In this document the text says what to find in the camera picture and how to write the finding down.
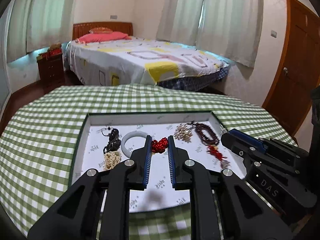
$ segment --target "white jade bangle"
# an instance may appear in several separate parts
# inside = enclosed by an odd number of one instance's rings
[[[147,133],[141,132],[141,131],[133,131],[133,132],[127,133],[121,140],[121,150],[122,150],[123,154],[125,156],[127,156],[128,158],[131,157],[131,152],[129,152],[128,149],[124,146],[125,143],[127,142],[127,140],[129,140],[132,137],[143,137],[143,138],[146,138],[147,136],[148,136]]]

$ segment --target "wooden floor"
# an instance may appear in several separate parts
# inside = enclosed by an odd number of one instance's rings
[[[66,71],[64,73],[64,80],[58,80],[53,82],[50,86],[43,86],[41,81],[32,83],[16,92],[14,92],[8,104],[4,110],[4,114],[0,120],[0,135],[4,131],[11,117],[16,111],[24,105],[44,96],[50,91],[60,86],[78,86],[82,85],[77,76],[72,71]]]

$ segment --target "screw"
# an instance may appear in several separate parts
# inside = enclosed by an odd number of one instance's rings
[[[189,166],[189,167],[191,167],[191,166],[195,165],[195,162],[194,162],[193,160],[186,160],[186,161],[184,162],[184,164],[187,165],[187,166]]]
[[[227,176],[227,177],[230,177],[230,176],[232,176],[232,174],[233,174],[232,170],[229,170],[229,169],[223,170],[222,173],[223,173],[225,176]]]
[[[126,161],[124,162],[124,165],[130,167],[130,166],[134,165],[134,160],[126,160]]]
[[[95,169],[90,169],[90,170],[87,171],[87,175],[89,177],[92,177],[92,176],[96,175],[96,173],[97,173],[97,171]]]

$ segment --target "green gingham tablecloth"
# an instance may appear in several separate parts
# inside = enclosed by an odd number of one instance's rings
[[[26,236],[67,190],[87,113],[212,110],[228,129],[295,145],[264,109],[237,98],[157,86],[60,87],[20,108],[0,137],[0,202]],[[130,239],[190,239],[190,207],[130,214]]]

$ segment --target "white curtain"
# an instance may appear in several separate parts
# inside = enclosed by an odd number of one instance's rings
[[[14,1],[7,38],[8,63],[27,53],[26,37],[31,2],[32,0]]]
[[[72,39],[74,0],[15,0],[9,23],[7,62]]]
[[[253,67],[262,13],[263,0],[204,0],[197,48]]]
[[[157,39],[195,45],[203,0],[166,0]]]

